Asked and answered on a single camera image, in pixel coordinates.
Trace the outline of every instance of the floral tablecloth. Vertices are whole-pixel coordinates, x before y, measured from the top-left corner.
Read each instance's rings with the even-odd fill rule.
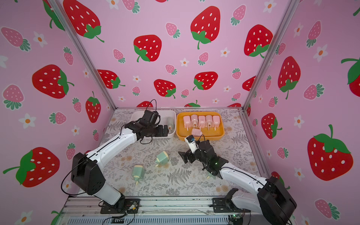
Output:
[[[130,121],[133,109],[118,109],[103,135],[101,144],[120,132],[123,124]],[[260,176],[249,141],[237,109],[174,109],[176,114],[186,111],[215,111],[222,116],[225,135],[218,141],[210,141],[217,155],[233,165]],[[104,168],[106,181],[125,196],[220,196],[233,187],[241,189],[218,177],[207,179],[198,161],[184,164],[178,151],[189,149],[175,134],[170,139],[154,139],[150,144],[136,142],[115,156]],[[156,155],[166,151],[170,161],[155,167]],[[135,185],[131,175],[134,165],[143,165],[145,178]]]

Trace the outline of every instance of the pink wall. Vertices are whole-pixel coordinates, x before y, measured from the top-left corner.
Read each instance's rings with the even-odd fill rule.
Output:
[[[118,76],[120,85],[125,85],[118,86],[119,81],[117,81],[113,86],[111,77],[105,78],[105,84],[111,88],[108,91],[117,107],[135,107],[153,98],[156,98],[160,106],[169,107],[183,107],[189,103],[194,103],[190,104],[193,106],[197,103],[197,105],[207,107],[243,104],[249,93],[243,88],[243,84],[245,83],[245,87],[247,80],[252,83],[252,77],[256,75],[262,61],[260,55],[255,57],[248,55],[253,51],[253,45],[261,44],[264,49],[260,46],[260,52],[266,50],[265,46],[271,41],[271,33],[275,32],[288,1],[271,0],[264,3],[265,1],[251,0],[241,2],[236,0],[140,0],[133,2],[134,5],[126,6],[119,0],[80,0],[80,3],[75,0],[64,0],[63,3],[75,30],[79,35],[85,35],[79,38],[95,67],[108,70],[108,72],[112,71],[113,73],[109,72],[114,75],[112,78]],[[206,11],[203,15],[195,19],[204,10]],[[240,23],[234,21],[235,17],[232,19],[233,15],[239,19]],[[85,31],[87,24],[91,27]],[[251,30],[258,24],[262,26]],[[197,34],[201,30],[206,32],[204,39]],[[194,31],[195,38],[198,40],[194,39],[191,31]],[[138,38],[144,35],[156,35],[156,37]],[[156,42],[143,45],[152,40]],[[197,49],[199,41],[201,41],[200,49]],[[135,52],[134,42],[138,48],[141,48],[138,51],[141,50],[144,58],[148,58],[150,62],[144,61],[142,57],[137,62],[140,53]],[[146,57],[144,50],[148,51],[149,57]],[[201,62],[198,63],[200,59],[205,62],[202,66]],[[202,72],[208,73],[200,74],[200,76],[208,74],[208,76],[213,75],[213,78],[217,77],[213,83],[200,84],[199,87],[204,90],[198,89],[194,84],[195,76]],[[160,81],[156,89],[154,81],[158,79],[163,81]],[[164,90],[172,89],[171,93],[163,92],[163,87]]]
[[[359,7],[358,1],[301,2],[282,39],[285,49],[274,55],[251,101],[253,129],[270,171],[290,187],[298,224],[358,224],[360,15],[353,13]],[[310,48],[309,37],[316,39]],[[341,63],[346,58],[355,60]],[[282,130],[273,137],[275,117]]]
[[[29,224],[50,225],[57,215],[52,211],[59,212],[67,198],[60,184],[71,169],[69,159],[99,145],[93,130],[98,131],[100,140],[112,114],[91,75],[85,77],[86,67],[68,35],[57,27],[58,21],[53,21],[50,28],[50,20],[43,1],[6,1],[0,9],[0,27],[13,29],[0,28],[0,90],[5,102],[0,107],[0,171],[6,172],[0,175],[1,224],[23,224],[20,223],[23,220],[31,221]],[[22,51],[21,43],[17,44],[25,45],[23,39],[30,44],[29,51]],[[64,47],[71,49],[71,56],[66,55],[72,65],[64,57]],[[60,69],[67,81],[75,85],[69,84],[66,95],[66,82]],[[95,123],[90,121],[85,108],[87,99],[93,96],[92,91],[101,105]],[[81,103],[81,107],[76,104],[76,110],[73,98]],[[58,112],[65,115],[66,121],[58,114],[60,117],[52,123],[50,115]],[[70,177],[64,189],[69,193],[78,190]]]

